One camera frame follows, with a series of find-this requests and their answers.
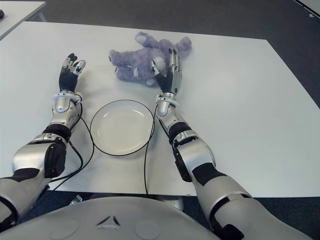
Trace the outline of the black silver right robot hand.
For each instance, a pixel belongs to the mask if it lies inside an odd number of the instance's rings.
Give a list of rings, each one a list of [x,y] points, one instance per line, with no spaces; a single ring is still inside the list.
[[[169,49],[169,66],[166,71],[166,76],[160,73],[154,60],[151,61],[151,70],[154,79],[159,85],[163,93],[177,95],[182,83],[182,68],[181,61],[177,51]]]

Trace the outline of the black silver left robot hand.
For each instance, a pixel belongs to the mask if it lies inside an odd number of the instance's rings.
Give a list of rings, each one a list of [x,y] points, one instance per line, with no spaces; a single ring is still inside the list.
[[[64,60],[59,74],[59,90],[75,93],[78,77],[86,66],[85,60],[77,61],[78,57],[70,53]]]

